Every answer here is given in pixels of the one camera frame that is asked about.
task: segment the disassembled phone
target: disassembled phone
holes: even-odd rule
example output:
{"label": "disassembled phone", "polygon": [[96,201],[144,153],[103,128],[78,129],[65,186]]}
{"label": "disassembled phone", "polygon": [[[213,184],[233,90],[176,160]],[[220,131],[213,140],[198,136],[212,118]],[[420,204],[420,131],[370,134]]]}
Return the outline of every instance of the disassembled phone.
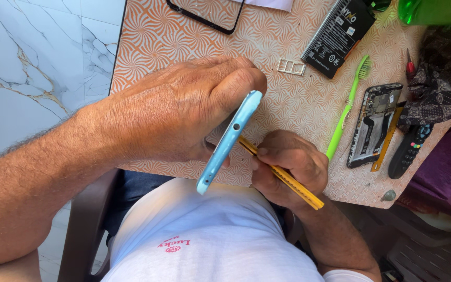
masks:
{"label": "disassembled phone", "polygon": [[259,106],[261,98],[262,93],[254,90],[248,93],[247,97],[243,100],[243,103],[241,103],[240,108],[230,121],[228,128],[222,135],[221,140],[218,142],[215,151],[213,151],[210,160],[197,181],[196,189],[199,194],[203,195],[208,189],[208,186],[210,186],[218,170],[221,168],[222,163],[240,136],[241,131]]}
{"label": "disassembled phone", "polygon": [[369,87],[354,130],[347,167],[352,169],[378,160],[403,84]]}

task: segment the blue smartphone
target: blue smartphone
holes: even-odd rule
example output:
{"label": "blue smartphone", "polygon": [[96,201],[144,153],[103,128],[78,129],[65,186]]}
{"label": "blue smartphone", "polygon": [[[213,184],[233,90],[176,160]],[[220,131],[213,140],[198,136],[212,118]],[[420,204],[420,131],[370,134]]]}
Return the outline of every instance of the blue smartphone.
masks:
{"label": "blue smartphone", "polygon": [[210,186],[222,163],[240,136],[241,131],[259,106],[261,98],[262,93],[254,90],[248,93],[243,103],[241,103],[240,108],[230,121],[228,128],[225,130],[224,135],[222,135],[221,140],[218,142],[215,151],[213,151],[210,160],[197,181],[196,190],[199,194],[203,195],[208,189],[208,186]]}

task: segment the white t-shirt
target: white t-shirt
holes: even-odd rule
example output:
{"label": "white t-shirt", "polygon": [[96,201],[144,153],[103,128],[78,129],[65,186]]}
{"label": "white t-shirt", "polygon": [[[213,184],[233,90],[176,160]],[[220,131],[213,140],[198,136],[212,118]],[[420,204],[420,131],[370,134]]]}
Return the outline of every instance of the white t-shirt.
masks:
{"label": "white t-shirt", "polygon": [[285,240],[266,199],[253,188],[175,178],[128,211],[111,247],[116,281],[371,282],[352,271],[323,277]]}

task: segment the yellow ruler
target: yellow ruler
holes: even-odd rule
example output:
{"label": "yellow ruler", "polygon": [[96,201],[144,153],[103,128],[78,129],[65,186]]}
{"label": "yellow ruler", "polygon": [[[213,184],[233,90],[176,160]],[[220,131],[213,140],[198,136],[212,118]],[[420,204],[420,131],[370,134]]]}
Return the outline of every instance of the yellow ruler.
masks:
{"label": "yellow ruler", "polygon": [[[250,143],[242,135],[238,138],[238,143],[245,148],[252,156],[257,155],[257,147]],[[304,199],[311,207],[318,210],[323,207],[324,203],[313,195],[307,188],[300,184],[295,178],[287,173],[283,168],[279,166],[270,166],[272,173],[276,175],[283,183],[290,187],[297,195]]]}
{"label": "yellow ruler", "polygon": [[403,111],[403,107],[398,107],[394,110],[394,115],[392,116],[391,123],[389,124],[389,128],[387,129],[387,134],[385,135],[384,145],[382,145],[382,150],[380,151],[379,159],[372,164],[371,172],[379,171],[380,165],[384,160],[385,153],[387,152],[387,148],[391,143],[392,136],[394,135],[394,131],[396,130],[396,124],[398,123],[399,116]]}

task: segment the blue jeans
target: blue jeans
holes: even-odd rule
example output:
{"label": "blue jeans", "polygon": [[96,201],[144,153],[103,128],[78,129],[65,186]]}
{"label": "blue jeans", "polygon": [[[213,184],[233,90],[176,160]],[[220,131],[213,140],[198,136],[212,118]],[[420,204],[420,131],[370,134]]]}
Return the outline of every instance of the blue jeans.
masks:
{"label": "blue jeans", "polygon": [[122,170],[104,218],[109,237],[116,235],[121,221],[135,202],[171,179],[171,176]]}

